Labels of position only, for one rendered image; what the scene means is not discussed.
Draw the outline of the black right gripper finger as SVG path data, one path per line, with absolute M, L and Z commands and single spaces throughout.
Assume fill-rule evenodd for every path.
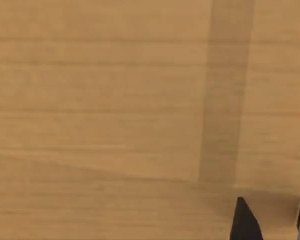
M 229 240 L 263 240 L 260 225 L 241 196 L 236 200 Z

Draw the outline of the wooden door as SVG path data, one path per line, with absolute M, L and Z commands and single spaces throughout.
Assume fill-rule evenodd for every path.
M 297 240 L 300 0 L 0 0 L 0 240 Z

